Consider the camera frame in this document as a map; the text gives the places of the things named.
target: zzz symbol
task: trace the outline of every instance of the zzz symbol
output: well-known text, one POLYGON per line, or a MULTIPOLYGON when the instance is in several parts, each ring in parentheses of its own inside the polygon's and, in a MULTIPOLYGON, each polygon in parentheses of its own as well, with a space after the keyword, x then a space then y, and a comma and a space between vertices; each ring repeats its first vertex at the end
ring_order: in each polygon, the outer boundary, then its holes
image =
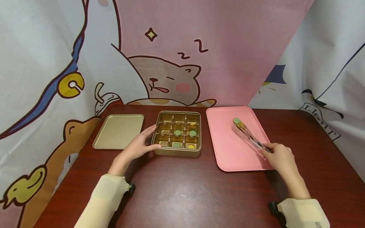
POLYGON ((178 52, 178 55, 181 55, 181 59, 190 59, 190 56, 185 56, 184 52, 178 52))
POLYGON ((194 42, 198 42, 199 43, 199 52, 200 53, 204 53, 204 52, 209 51, 208 49, 202 50, 202 44, 201 44, 201 40, 200 39, 196 39, 196 40, 194 40, 194 42))

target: gold tin box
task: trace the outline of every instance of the gold tin box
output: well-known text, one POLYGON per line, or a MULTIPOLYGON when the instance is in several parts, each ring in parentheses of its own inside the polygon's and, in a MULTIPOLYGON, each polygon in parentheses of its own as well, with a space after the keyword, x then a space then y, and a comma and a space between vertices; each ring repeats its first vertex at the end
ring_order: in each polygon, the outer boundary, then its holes
POLYGON ((162 111, 152 143, 162 148, 157 155, 196 158, 201 150, 201 117, 198 112, 162 111))

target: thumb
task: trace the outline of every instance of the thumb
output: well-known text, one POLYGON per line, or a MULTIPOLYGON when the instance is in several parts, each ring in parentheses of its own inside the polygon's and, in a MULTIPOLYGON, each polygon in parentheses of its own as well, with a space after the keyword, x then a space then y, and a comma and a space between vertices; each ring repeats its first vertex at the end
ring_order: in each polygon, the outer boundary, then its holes
POLYGON ((264 158, 268 158, 269 156, 271 156, 271 153, 267 152, 264 149, 259 149, 258 152, 264 157, 264 158))
POLYGON ((160 149, 161 147, 162 146, 160 144, 152 144, 152 145, 146 146, 145 151, 148 152, 148 151, 152 151, 152 150, 157 150, 157 149, 160 149))

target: left hand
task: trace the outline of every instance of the left hand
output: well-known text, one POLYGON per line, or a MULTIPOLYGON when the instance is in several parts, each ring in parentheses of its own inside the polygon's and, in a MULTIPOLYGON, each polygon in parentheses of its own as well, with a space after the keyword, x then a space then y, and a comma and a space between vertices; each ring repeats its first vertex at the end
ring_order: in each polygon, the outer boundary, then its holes
POLYGON ((142 131, 127 145, 127 147, 123 150, 123 153, 128 154, 129 157, 133 160, 141 157, 148 151, 161 148, 161 145, 159 144, 153 144, 148 146, 149 143, 147 142, 147 139, 149 139, 149 137, 153 134, 155 130, 156 124, 142 131))
POLYGON ((156 125, 153 125, 137 135, 127 145, 127 147, 117 157, 114 158, 113 164, 111 165, 108 173, 117 176, 124 176, 129 164, 133 159, 141 157, 148 151, 161 148, 161 145, 159 144, 148 146, 147 139, 153 134, 155 130, 156 125))

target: wooden table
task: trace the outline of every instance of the wooden table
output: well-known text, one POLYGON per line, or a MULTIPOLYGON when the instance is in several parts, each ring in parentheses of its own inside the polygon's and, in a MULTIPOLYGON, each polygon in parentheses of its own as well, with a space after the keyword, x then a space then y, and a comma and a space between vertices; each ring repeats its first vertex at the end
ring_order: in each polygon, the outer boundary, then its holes
MULTIPOLYGON (((267 204, 287 197, 276 171, 226 173, 216 165, 205 108, 114 105, 97 125, 35 227, 73 227, 101 175, 119 151, 94 150, 92 143, 109 114, 142 113, 143 129, 162 110, 196 111, 202 118, 198 158, 156 156, 135 160, 126 175, 136 185, 124 197, 110 227, 280 227, 267 204)), ((255 109, 272 142, 291 147, 312 197, 331 227, 365 227, 365 184, 308 113, 255 109)))

